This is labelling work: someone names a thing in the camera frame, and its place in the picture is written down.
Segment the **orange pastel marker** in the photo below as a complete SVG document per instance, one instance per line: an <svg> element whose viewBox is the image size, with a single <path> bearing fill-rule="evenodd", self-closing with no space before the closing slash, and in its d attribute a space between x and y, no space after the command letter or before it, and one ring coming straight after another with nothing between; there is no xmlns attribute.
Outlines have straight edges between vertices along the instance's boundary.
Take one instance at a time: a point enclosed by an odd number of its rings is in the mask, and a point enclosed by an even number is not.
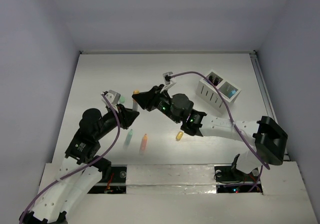
<svg viewBox="0 0 320 224"><path fill-rule="evenodd" d="M147 139L147 134L145 134L141 140L141 145L140 145L140 149L139 149L139 154L144 154L145 151L146 151L146 146L147 146L147 142L148 142L148 139Z"/></svg>

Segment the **blue pastel marker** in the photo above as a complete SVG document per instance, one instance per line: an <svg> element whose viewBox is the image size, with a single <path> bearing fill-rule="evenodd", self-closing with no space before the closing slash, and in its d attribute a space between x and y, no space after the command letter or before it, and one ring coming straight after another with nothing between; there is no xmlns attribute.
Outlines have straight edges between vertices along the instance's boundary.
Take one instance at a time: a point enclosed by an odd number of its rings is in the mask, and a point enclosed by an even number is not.
<svg viewBox="0 0 320 224"><path fill-rule="evenodd" d="M233 96L236 93L236 90L232 90L230 95Z"/></svg>

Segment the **orange clear marker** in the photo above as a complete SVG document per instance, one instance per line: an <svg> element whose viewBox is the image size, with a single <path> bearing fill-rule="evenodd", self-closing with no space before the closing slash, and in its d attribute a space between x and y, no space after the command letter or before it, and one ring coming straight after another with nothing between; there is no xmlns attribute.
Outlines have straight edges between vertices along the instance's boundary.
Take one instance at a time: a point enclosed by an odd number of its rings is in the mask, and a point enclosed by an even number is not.
<svg viewBox="0 0 320 224"><path fill-rule="evenodd" d="M135 101L135 100L133 100L133 102L132 102L132 109L134 110L134 111L137 111L138 110L138 103Z"/></svg>

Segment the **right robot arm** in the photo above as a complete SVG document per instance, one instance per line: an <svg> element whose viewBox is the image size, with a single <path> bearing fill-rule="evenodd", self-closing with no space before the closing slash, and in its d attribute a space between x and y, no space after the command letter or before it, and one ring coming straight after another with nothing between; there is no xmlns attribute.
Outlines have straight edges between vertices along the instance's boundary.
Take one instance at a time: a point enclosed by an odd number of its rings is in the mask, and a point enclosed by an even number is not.
<svg viewBox="0 0 320 224"><path fill-rule="evenodd" d="M149 112L157 109L173 122L180 123L181 130L190 136L214 136L244 142L248 151L237 154L230 167L234 179L241 180L262 165L283 164L288 135L271 117L262 116L258 121L215 117L194 109L194 103L187 95L170 96L163 87L153 86L147 92L133 94L132 98L142 109Z"/></svg>

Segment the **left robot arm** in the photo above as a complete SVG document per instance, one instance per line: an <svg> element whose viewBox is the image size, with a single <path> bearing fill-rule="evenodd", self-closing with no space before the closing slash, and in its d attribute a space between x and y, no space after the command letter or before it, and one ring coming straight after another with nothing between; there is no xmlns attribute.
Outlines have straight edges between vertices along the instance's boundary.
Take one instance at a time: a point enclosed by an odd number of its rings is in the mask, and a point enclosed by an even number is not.
<svg viewBox="0 0 320 224"><path fill-rule="evenodd" d="M128 129L138 111L118 104L102 115L96 108L82 115L79 129L69 144L55 178L55 185L20 217L22 223L67 223L88 191L99 181L109 180L111 162L97 155L99 140L115 128Z"/></svg>

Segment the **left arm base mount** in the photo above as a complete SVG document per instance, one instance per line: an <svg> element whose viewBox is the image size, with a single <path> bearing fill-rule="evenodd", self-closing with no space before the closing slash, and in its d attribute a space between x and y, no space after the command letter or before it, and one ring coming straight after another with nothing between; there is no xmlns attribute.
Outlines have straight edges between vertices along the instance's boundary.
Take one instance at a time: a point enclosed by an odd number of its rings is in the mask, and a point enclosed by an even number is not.
<svg viewBox="0 0 320 224"><path fill-rule="evenodd" d="M108 179L95 184L88 194L126 194L127 166L115 165L111 167Z"/></svg>

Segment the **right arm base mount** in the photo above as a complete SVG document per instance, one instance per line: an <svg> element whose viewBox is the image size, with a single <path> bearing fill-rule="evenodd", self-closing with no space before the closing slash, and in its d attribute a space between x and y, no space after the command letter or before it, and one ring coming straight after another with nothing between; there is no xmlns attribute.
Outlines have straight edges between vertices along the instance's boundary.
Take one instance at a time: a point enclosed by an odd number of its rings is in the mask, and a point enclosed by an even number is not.
<svg viewBox="0 0 320 224"><path fill-rule="evenodd" d="M217 193L263 193L261 171L253 169L249 174L236 169L240 154L236 155L231 165L214 167L214 180Z"/></svg>

